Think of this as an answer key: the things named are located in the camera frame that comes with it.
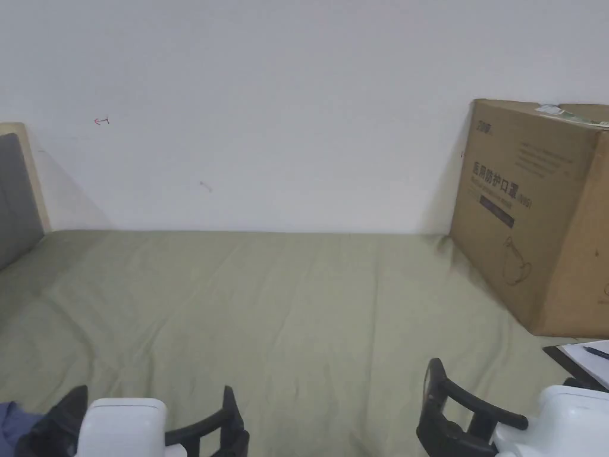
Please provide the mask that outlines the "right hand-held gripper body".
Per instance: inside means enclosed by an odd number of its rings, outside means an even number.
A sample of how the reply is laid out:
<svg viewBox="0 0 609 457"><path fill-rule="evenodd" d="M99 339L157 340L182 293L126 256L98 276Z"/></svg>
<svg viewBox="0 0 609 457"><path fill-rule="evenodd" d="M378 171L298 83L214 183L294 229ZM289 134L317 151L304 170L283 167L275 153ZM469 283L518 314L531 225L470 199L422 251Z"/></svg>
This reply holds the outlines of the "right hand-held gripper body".
<svg viewBox="0 0 609 457"><path fill-rule="evenodd" d="M492 441L498 456L608 456L608 394L547 387L526 430L498 424Z"/></svg>

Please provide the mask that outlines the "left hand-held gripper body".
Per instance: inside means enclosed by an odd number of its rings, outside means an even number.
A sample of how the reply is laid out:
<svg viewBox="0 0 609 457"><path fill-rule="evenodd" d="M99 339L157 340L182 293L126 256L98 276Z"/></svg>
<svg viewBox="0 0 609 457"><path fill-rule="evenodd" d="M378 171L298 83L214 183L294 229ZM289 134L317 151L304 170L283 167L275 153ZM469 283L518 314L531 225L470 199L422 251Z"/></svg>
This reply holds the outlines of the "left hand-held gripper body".
<svg viewBox="0 0 609 457"><path fill-rule="evenodd" d="M153 398L103 398L80 426L77 456L187 456L165 442L167 407Z"/></svg>

